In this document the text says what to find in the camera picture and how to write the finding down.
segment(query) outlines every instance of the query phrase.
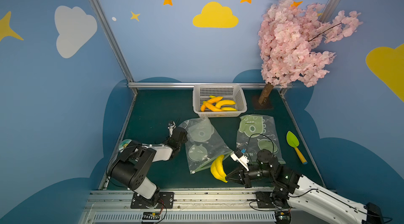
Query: blue wall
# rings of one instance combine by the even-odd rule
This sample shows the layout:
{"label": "blue wall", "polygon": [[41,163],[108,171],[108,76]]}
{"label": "blue wall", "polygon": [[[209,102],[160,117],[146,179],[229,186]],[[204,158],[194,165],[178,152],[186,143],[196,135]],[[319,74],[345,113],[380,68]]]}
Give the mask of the blue wall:
{"label": "blue wall", "polygon": [[0,41],[0,223],[76,223],[133,98],[100,25],[58,53],[61,5],[95,16],[88,0],[0,0],[23,38]]}
{"label": "blue wall", "polygon": [[[231,8],[234,28],[198,28],[194,16],[209,2]],[[258,30],[262,15],[277,0],[100,0],[135,81],[167,77],[181,82],[232,82],[260,69]],[[303,1],[301,6],[313,2]],[[139,21],[131,19],[134,14]]]}
{"label": "blue wall", "polygon": [[296,83],[288,103],[326,185],[342,196],[373,202],[402,223],[404,103],[366,65],[377,47],[404,43],[402,0],[341,0],[364,22],[351,37],[318,47],[336,52],[324,79]]}

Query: banana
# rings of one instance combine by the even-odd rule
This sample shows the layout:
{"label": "banana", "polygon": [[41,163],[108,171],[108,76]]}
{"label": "banana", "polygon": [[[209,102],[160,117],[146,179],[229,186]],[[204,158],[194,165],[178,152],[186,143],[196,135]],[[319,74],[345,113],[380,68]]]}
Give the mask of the banana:
{"label": "banana", "polygon": [[235,105],[234,100],[221,100],[216,103],[217,108],[221,108],[223,105]]}
{"label": "banana", "polygon": [[220,155],[215,159],[215,161],[213,161],[212,165],[210,166],[210,172],[216,179],[227,183],[227,181],[225,179],[226,173],[223,170],[223,158],[224,157],[225,157],[224,155]]}
{"label": "banana", "polygon": [[238,111],[237,109],[234,109],[232,107],[221,107],[220,109],[223,111]]}
{"label": "banana", "polygon": [[[206,102],[209,102],[210,104],[216,103],[216,102],[218,102],[219,100],[223,99],[223,97],[221,97],[221,96],[215,97],[215,96],[212,96],[212,95],[211,95],[211,96],[209,96],[209,97],[211,97],[211,99],[208,100],[208,101],[206,101]],[[205,112],[205,109],[206,109],[206,105],[203,104],[203,105],[201,106],[201,112]]]}
{"label": "banana", "polygon": [[209,108],[213,112],[222,112],[223,111],[223,110],[213,106],[212,104],[210,104],[209,102],[206,102],[206,101],[203,102],[203,105],[205,105],[207,108]]}

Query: clear plastic bag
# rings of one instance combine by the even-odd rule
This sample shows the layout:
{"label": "clear plastic bag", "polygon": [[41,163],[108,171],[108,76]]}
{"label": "clear plastic bag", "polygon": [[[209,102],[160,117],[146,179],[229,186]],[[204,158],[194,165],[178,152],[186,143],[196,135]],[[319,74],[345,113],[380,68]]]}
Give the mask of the clear plastic bag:
{"label": "clear plastic bag", "polygon": [[272,116],[244,115],[241,116],[240,119],[236,146],[241,150],[246,150],[246,155],[250,162],[256,163],[256,154],[258,151],[267,149],[273,152],[280,164],[286,163],[282,159],[279,140],[275,129],[275,121]]}
{"label": "clear plastic bag", "polygon": [[189,119],[179,125],[188,132],[185,143],[189,172],[210,168],[211,163],[220,155],[227,158],[232,152],[225,144],[209,118]]}

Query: pink flower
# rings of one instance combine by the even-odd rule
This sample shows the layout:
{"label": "pink flower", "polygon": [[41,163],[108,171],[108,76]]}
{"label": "pink flower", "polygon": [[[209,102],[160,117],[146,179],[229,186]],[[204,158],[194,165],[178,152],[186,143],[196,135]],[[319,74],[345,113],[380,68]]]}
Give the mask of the pink flower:
{"label": "pink flower", "polygon": [[258,32],[263,60],[261,74],[265,82],[272,85],[286,87],[288,83],[300,80],[310,87],[328,73],[323,68],[335,57],[335,53],[311,50],[320,45],[323,38],[328,43],[352,35],[362,22],[357,19],[360,13],[352,11],[347,17],[340,11],[332,24],[321,23],[318,12],[325,5],[310,4],[303,10],[290,8],[292,3],[293,0],[280,0],[263,15]]}

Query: white plastic basket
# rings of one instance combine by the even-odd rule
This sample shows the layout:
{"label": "white plastic basket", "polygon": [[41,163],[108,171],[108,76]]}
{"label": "white plastic basket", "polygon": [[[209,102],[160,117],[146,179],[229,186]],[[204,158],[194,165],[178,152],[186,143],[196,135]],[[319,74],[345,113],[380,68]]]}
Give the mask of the white plastic basket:
{"label": "white plastic basket", "polygon": [[[234,100],[235,105],[224,105],[223,107],[232,107],[238,111],[213,112],[206,108],[205,112],[201,112],[203,102],[210,100],[210,95],[223,96],[223,100]],[[194,112],[199,117],[237,117],[247,111],[244,92],[241,86],[233,83],[195,85],[192,92],[192,105],[194,106]]]}

